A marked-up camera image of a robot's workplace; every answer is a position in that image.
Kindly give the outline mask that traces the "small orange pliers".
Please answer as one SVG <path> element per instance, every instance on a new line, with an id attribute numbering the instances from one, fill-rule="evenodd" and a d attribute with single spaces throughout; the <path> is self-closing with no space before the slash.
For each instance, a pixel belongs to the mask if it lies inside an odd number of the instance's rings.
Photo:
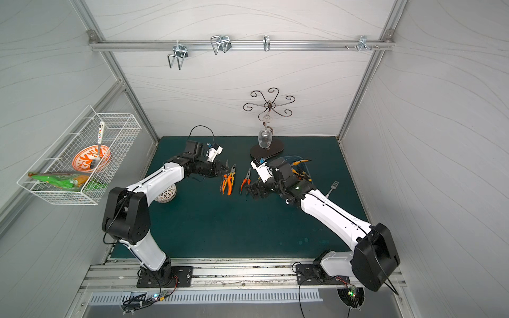
<path id="1" fill-rule="evenodd" d="M 223 176 L 223 182 L 221 184 L 221 194 L 230 196 L 233 191 L 234 182 L 236 175 L 236 165 L 230 169 L 230 172 Z"/>

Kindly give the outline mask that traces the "orange long nose pliers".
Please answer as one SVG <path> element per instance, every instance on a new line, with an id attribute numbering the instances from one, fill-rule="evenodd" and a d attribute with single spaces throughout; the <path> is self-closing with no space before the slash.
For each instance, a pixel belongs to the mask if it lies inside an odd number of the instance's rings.
<path id="1" fill-rule="evenodd" d="M 239 193 L 242 195 L 244 189 L 251 184 L 251 168 L 248 169 L 246 176 L 244 177 Z"/>

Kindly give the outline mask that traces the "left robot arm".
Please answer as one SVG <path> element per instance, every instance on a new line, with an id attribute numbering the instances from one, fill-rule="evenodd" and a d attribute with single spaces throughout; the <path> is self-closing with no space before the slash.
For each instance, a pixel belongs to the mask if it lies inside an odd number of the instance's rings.
<path id="1" fill-rule="evenodd" d="M 192 174 L 214 178 L 226 172 L 227 166 L 218 159 L 174 156 L 145 179 L 109 192 L 102 230 L 130 250 L 146 276 L 167 284 L 173 277 L 171 259 L 151 234 L 150 205 L 164 190 Z"/>

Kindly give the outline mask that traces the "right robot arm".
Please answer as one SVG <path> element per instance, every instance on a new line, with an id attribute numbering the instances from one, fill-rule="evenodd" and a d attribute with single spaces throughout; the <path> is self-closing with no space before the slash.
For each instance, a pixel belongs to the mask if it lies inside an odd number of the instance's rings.
<path id="1" fill-rule="evenodd" d="M 377 292 L 399 267 L 400 257 L 390 229 L 372 225 L 334 204 L 307 178 L 292 171 L 284 159 L 251 162 L 259 180 L 247 186 L 255 199 L 275 193 L 286 204 L 300 208 L 336 234 L 350 249 L 347 257 L 334 251 L 318 257 L 317 267 L 327 276 L 354 276 L 365 288 Z"/>

